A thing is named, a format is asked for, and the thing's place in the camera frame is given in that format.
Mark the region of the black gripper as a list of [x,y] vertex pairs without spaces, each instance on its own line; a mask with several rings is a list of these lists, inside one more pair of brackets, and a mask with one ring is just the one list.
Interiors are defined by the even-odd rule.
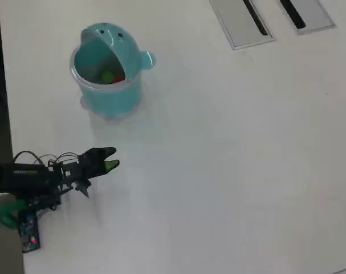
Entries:
[[120,165],[120,161],[115,159],[105,161],[106,158],[116,152],[114,147],[90,148],[81,155],[78,155],[76,168],[77,180],[89,180],[100,175],[106,175]]

